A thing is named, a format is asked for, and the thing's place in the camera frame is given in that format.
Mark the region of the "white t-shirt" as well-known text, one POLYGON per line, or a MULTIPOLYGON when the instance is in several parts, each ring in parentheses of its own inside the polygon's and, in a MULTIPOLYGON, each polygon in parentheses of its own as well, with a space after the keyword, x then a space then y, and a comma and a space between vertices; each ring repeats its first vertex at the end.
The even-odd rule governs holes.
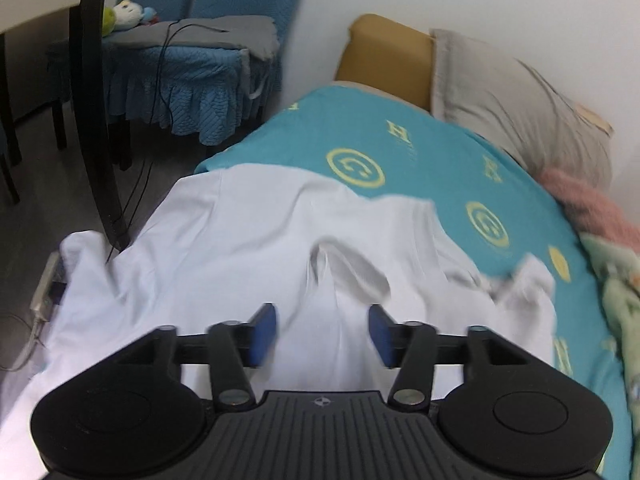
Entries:
POLYGON ((488 278, 429 200, 364 198, 306 170, 249 164, 187 177, 116 258, 92 231, 61 249, 68 282, 43 367, 1 427, 6 479, 43 475, 29 419, 46 393, 155 327, 201 333, 266 302, 278 336, 256 391, 390 390, 369 338, 372 304, 444 334, 484 325, 553 359, 554 281, 539 259, 488 278))

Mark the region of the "blue folding chair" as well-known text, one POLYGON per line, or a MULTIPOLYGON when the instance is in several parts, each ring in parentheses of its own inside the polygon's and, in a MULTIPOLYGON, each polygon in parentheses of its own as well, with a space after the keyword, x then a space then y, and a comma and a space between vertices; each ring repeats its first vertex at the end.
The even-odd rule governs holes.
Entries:
POLYGON ((298 0, 120 0, 154 24, 103 41, 108 118, 140 120, 218 145, 255 118, 281 84, 298 0))

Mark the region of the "teal patterned bed sheet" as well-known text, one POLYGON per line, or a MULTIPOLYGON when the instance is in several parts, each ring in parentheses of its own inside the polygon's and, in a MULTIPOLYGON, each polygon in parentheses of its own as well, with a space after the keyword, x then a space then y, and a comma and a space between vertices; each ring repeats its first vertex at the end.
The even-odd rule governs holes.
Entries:
POLYGON ((603 475, 630 476, 634 437, 623 364, 597 279, 559 204, 512 157, 409 104, 327 86, 203 160, 198 170, 247 162, 318 172, 367 197, 431 200, 446 233, 489 275, 506 273, 526 254, 539 258, 556 283, 555 362, 611 411, 614 430, 603 475))

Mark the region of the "white power strip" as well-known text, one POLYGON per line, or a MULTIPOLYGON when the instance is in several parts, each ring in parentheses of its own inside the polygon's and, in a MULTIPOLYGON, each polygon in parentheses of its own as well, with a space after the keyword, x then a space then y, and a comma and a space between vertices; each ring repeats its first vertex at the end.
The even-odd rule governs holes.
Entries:
POLYGON ((64 262, 60 252, 55 250, 50 253, 30 302, 29 309, 35 321, 50 321, 53 309, 62 300, 66 285, 64 262))

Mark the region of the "green cartoon fleece blanket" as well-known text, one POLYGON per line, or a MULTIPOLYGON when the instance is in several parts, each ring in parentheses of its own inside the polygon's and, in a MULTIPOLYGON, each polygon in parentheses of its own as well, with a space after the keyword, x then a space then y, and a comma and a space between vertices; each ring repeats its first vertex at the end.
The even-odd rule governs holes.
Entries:
POLYGON ((602 307, 622 356, 627 400, 639 414, 639 254, 603 237, 580 236, 601 284, 602 307))

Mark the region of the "pink fluffy blanket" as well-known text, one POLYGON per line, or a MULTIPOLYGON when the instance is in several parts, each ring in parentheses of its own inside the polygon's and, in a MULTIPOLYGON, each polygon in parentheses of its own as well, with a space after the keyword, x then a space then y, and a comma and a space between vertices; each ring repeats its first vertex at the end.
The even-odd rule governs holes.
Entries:
POLYGON ((535 180, 561 205, 575 231, 639 252, 639 227, 588 182, 556 168, 544 168, 535 174, 535 180))

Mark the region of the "grey pillow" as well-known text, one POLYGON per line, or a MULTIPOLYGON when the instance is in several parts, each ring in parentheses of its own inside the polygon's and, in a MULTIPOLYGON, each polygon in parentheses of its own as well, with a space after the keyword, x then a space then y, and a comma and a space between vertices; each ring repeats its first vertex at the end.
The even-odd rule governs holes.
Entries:
POLYGON ((433 29, 431 113, 502 148, 531 174, 558 168, 606 190, 612 126, 532 66, 484 41, 433 29))

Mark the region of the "mustard yellow headboard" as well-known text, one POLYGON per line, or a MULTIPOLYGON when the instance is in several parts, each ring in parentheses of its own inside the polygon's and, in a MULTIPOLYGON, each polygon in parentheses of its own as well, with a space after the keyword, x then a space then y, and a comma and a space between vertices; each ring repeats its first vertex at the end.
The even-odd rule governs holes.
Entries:
POLYGON ((363 14, 349 27, 336 81, 363 84, 429 112, 435 39, 378 14, 363 14))

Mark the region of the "grey cloth on chair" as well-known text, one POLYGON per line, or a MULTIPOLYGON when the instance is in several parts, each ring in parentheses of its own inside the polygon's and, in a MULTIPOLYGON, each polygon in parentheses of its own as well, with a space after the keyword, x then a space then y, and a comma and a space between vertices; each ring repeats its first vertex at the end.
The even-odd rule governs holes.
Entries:
POLYGON ((102 40, 105 109, 167 124, 191 115, 216 139, 263 106, 279 77, 273 18, 186 18, 112 32, 102 40))

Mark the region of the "black desk leg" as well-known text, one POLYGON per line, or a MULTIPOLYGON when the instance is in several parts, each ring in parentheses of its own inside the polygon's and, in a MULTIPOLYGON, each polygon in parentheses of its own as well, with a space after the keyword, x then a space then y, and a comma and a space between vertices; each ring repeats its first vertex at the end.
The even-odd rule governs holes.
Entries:
POLYGON ((121 250, 130 243, 113 165, 103 94, 104 0, 80 0, 70 10, 70 90, 79 148, 107 240, 121 250))

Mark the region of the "white plush toy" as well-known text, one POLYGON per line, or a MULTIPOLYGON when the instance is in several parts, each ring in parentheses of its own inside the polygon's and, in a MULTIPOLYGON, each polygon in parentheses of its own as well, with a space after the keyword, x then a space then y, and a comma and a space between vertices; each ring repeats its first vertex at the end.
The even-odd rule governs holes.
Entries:
POLYGON ((106 6, 103 10, 102 37, 112 32, 124 32, 141 25, 157 22, 157 13, 150 6, 142 6, 131 0, 122 0, 116 6, 106 6))

